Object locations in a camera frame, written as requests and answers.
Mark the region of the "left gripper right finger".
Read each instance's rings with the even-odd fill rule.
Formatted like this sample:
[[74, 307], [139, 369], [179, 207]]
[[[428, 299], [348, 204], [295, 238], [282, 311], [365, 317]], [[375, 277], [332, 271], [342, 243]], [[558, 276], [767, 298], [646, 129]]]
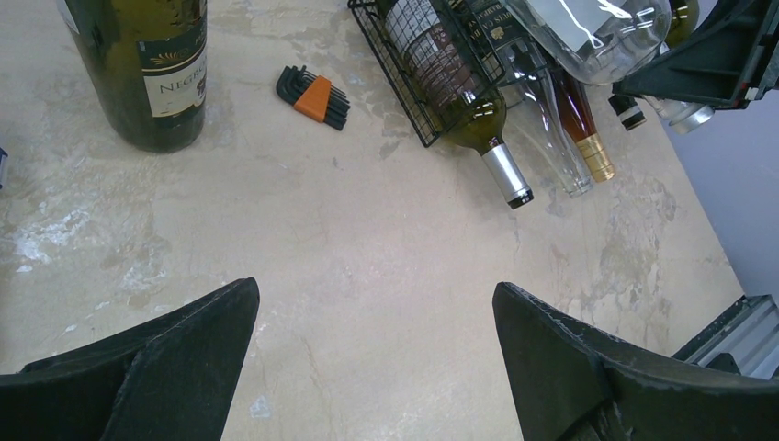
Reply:
[[778, 383], [633, 345], [508, 282], [492, 308], [526, 440], [775, 440]]

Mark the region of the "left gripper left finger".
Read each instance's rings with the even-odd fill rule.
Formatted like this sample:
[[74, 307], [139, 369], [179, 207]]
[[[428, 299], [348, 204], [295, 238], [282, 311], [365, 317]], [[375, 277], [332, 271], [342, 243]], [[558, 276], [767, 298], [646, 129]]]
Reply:
[[260, 305], [242, 278], [1, 378], [4, 440], [218, 440]]

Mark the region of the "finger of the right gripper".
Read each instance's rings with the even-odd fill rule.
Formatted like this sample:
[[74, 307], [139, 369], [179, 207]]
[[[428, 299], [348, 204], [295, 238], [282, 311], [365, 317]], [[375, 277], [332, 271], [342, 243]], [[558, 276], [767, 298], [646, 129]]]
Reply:
[[613, 84], [623, 96], [744, 109], [778, 88], [778, 3], [718, 1], [680, 46]]

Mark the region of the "clear glass bottle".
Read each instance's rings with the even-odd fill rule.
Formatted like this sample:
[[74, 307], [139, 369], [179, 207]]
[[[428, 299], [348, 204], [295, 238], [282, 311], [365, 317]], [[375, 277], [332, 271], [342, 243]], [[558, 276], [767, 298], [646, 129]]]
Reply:
[[546, 52], [557, 106], [575, 106], [585, 85], [625, 79], [669, 49], [666, 1], [505, 1], [503, 6]]

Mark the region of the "dark green wine bottle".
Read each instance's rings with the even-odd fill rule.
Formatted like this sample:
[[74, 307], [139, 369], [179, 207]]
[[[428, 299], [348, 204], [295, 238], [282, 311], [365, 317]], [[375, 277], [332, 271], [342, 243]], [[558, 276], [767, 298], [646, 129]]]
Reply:
[[110, 126], [152, 153], [192, 144], [205, 118], [206, 0], [65, 0], [68, 27]]

